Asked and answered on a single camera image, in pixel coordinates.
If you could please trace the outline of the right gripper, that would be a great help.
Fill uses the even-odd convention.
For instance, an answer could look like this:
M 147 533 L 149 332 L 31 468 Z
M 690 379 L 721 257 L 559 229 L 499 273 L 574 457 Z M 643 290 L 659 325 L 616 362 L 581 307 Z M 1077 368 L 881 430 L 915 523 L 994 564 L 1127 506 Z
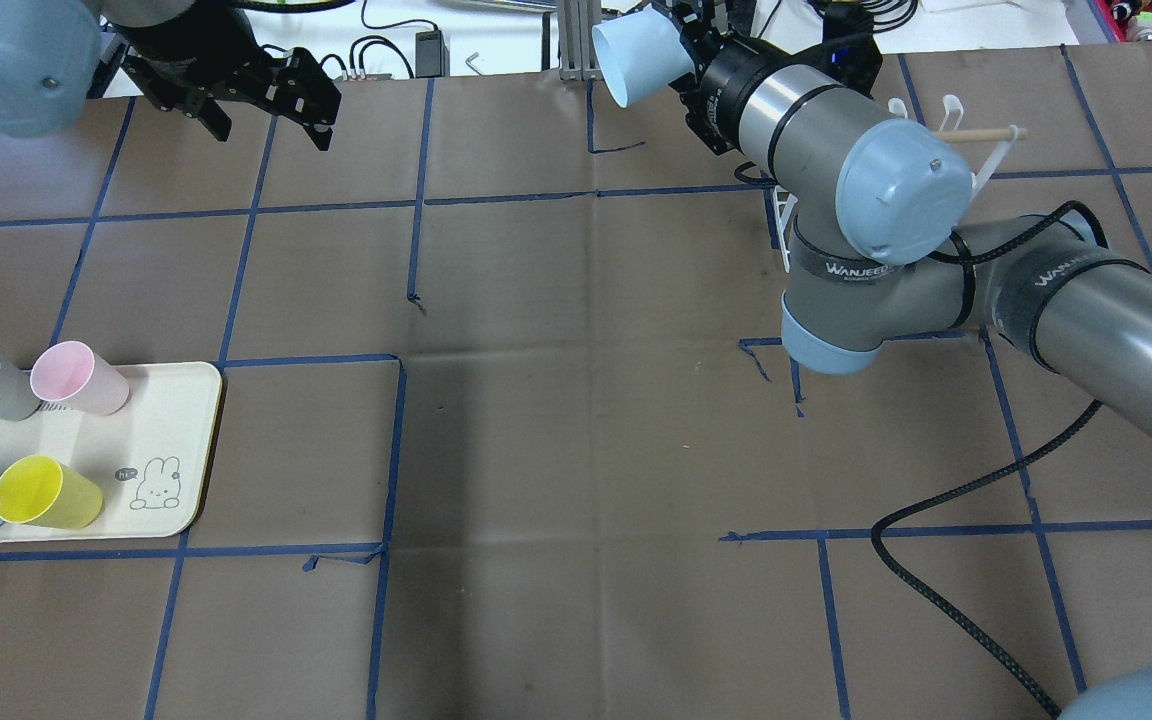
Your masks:
M 786 67 L 787 53 L 751 35 L 755 1 L 672 1 L 670 20 L 692 69 L 670 82 L 685 106 L 685 126 L 713 152 L 738 149 L 741 111 L 764 79 Z

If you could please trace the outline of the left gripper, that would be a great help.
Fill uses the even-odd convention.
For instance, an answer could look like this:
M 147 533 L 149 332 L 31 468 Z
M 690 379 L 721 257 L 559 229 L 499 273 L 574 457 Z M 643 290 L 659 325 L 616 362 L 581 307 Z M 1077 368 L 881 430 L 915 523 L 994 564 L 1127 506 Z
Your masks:
M 265 53 L 247 14 L 228 1 L 132 1 L 122 10 L 122 37 L 131 46 L 122 69 L 157 109 L 180 111 L 228 141 L 232 120 L 220 103 L 247 103 L 329 150 L 338 83 L 306 47 Z

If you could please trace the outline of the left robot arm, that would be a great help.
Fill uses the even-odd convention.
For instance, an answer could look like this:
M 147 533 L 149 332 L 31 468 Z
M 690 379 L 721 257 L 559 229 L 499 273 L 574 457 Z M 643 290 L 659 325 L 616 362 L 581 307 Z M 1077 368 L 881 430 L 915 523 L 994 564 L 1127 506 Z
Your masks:
M 228 141 L 225 103 L 288 118 L 326 150 L 340 92 L 306 47 L 274 55 L 248 14 L 306 14 L 329 1 L 0 1 L 0 135 L 71 126 L 123 71 L 161 111 Z

